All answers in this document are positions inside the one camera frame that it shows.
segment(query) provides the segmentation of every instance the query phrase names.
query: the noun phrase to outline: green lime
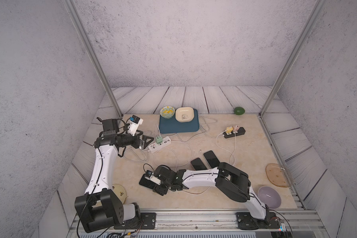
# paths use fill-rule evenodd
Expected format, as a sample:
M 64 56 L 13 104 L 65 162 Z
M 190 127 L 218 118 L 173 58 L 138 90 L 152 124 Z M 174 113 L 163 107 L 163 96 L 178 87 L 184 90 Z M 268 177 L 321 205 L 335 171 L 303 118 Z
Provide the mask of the green lime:
M 243 109 L 243 107 L 234 108 L 234 114 L 235 115 L 242 115 L 243 113 L 245 113 L 245 109 Z

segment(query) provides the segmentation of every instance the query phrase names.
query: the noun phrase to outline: black smartphone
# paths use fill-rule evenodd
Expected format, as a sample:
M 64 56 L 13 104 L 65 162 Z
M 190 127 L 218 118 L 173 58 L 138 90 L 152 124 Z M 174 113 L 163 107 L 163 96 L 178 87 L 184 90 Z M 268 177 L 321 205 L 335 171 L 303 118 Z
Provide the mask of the black smartphone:
M 143 177 L 139 181 L 139 185 L 153 190 L 156 186 L 156 183 L 152 182 L 151 180 L 146 179 L 143 174 Z
M 212 169 L 219 166 L 220 161 L 218 160 L 217 156 L 214 154 L 213 150 L 206 151 L 204 153 L 204 157 Z
M 196 159 L 192 160 L 190 163 L 192 164 L 193 168 L 195 168 L 195 170 L 206 170 L 207 169 L 200 158 L 196 158 Z

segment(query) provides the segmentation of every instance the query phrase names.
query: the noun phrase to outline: beige tabletop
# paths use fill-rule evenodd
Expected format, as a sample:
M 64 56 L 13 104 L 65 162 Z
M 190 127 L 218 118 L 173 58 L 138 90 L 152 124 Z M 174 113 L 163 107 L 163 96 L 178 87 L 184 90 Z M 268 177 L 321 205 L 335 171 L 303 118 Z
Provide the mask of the beige tabletop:
M 131 115 L 125 115 L 124 118 L 129 118 Z M 157 130 L 156 124 L 159 124 L 160 115 L 153 114 L 137 114 L 142 118 L 143 124 L 139 126 L 139 130 L 145 131 L 146 135 L 151 135 L 150 131 L 155 132 Z M 169 148 L 176 152 L 178 156 L 178 162 L 176 155 L 171 150 L 160 150 L 154 154 L 150 152 L 142 152 L 139 149 L 132 149 L 140 159 L 146 160 L 147 163 L 156 168 L 157 165 L 165 164 L 170 166 L 173 170 L 177 169 L 190 169 L 194 170 L 190 161 L 200 157 L 204 164 L 208 167 L 203 153 L 208 150 L 213 150 L 220 162 L 227 162 L 231 165 L 234 163 L 234 167 L 242 170 L 249 175 L 252 188 L 256 193 L 262 186 L 270 186 L 274 188 L 281 196 L 282 204 L 280 209 L 296 209 L 295 201 L 291 195 L 289 188 L 276 187 L 267 178 L 265 167 L 268 163 L 277 163 L 276 158 L 271 150 L 271 147 L 267 141 L 267 138 L 263 132 L 263 129 L 259 123 L 257 115 L 245 114 L 245 115 L 225 115 L 225 114 L 206 114 L 206 117 L 214 118 L 218 122 L 210 124 L 210 130 L 206 132 L 207 135 L 217 136 L 224 131 L 227 126 L 238 125 L 244 127 L 246 133 L 243 136 L 237 136 L 233 138 L 225 139 L 223 136 L 219 136 L 217 143 L 219 146 L 233 151 L 236 145 L 235 157 L 231 158 L 231 153 L 219 148 L 216 145 L 215 137 L 208 137 L 204 134 L 196 136 L 187 144 L 175 141 L 179 140 L 176 136 L 170 136 L 172 143 L 166 148 Z M 214 122 L 214 120 L 205 118 L 206 122 Z M 204 123 L 204 118 L 200 116 L 200 123 Z M 198 132 L 180 133 L 179 136 L 182 140 L 186 141 L 192 136 L 199 134 Z M 200 195 L 192 195 L 183 191 L 168 191 L 164 196 L 154 193 L 152 190 L 140 186 L 139 180 L 144 174 L 143 164 L 130 150 L 125 153 L 127 159 L 131 159 L 135 162 L 131 162 L 126 158 L 117 157 L 114 166 L 114 179 L 113 183 L 122 185 L 127 194 L 126 203 L 137 202 L 141 208 L 181 208 L 181 209 L 228 209 L 228 208 L 245 208 L 243 203 L 235 202 L 224 195 L 218 188 L 211 187 L 208 191 Z M 190 190 L 186 190 L 190 193 L 201 193 L 208 187 L 195 187 Z

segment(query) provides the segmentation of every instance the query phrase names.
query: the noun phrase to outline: blue tray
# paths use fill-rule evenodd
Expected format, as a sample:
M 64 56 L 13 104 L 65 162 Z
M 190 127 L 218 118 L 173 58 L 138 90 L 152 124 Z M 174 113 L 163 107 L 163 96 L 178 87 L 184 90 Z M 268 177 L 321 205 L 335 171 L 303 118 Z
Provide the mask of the blue tray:
M 160 116 L 159 129 L 161 134 L 170 133 L 182 133 L 182 132 L 195 132 L 200 129 L 200 123 L 198 122 L 198 112 L 195 112 L 195 117 L 189 122 L 179 122 L 176 120 L 176 116 L 166 119 Z

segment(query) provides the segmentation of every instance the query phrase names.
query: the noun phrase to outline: purple bowl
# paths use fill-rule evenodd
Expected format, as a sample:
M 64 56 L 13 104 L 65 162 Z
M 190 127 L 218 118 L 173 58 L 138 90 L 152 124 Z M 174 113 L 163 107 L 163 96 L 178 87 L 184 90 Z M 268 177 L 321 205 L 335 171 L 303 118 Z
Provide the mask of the purple bowl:
M 263 186 L 258 190 L 258 198 L 270 209 L 277 209 L 282 204 L 279 193 L 269 186 Z

